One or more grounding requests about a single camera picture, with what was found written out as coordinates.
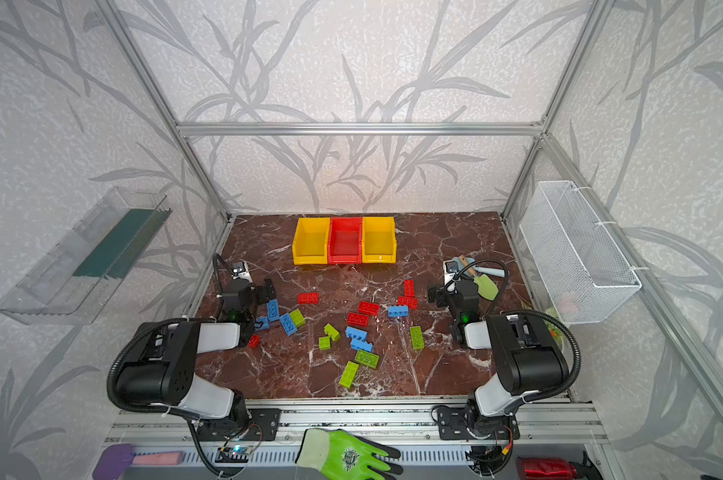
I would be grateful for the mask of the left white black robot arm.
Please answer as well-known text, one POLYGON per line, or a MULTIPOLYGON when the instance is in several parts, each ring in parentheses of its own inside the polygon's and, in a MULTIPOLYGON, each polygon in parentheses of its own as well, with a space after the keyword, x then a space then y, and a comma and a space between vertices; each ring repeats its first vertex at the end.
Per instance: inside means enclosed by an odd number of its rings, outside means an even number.
POLYGON ((192 439, 274 441, 281 411, 247 408, 245 395, 196 373, 198 356, 233 350, 255 339, 255 313, 277 300, 272 280, 255 285, 239 277, 221 294, 231 321, 175 318, 140 325, 117 355, 107 377, 107 394, 117 408, 157 413, 187 421, 192 439))

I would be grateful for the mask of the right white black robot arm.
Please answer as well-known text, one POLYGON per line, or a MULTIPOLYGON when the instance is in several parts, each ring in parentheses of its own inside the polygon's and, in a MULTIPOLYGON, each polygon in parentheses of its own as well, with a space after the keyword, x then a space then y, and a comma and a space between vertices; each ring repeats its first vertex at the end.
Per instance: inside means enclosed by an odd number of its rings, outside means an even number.
POLYGON ((519 408, 566 392, 579 377, 581 349, 559 319, 529 309, 481 315, 479 288, 463 280, 431 286, 427 301, 449 311, 457 345, 491 350, 495 368, 465 406, 431 410, 439 438, 516 440, 519 408))

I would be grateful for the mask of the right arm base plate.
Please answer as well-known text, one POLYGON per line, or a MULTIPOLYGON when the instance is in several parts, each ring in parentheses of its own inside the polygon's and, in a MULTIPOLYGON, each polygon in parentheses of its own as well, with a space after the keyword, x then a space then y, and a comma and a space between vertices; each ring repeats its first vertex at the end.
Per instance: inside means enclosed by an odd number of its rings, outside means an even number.
POLYGON ((487 417, 469 405, 449 407, 441 404, 431 408, 431 418, 439 428, 441 440, 519 439, 519 425, 513 415, 487 417))

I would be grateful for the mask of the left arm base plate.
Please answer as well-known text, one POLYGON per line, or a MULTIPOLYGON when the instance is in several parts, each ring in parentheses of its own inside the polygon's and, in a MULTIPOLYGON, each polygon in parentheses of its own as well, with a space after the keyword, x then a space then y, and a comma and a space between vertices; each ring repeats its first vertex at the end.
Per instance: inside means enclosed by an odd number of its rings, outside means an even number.
POLYGON ((281 413, 278 408, 255 408, 237 420, 204 420, 197 428, 197 436, 201 442, 275 441, 281 413))

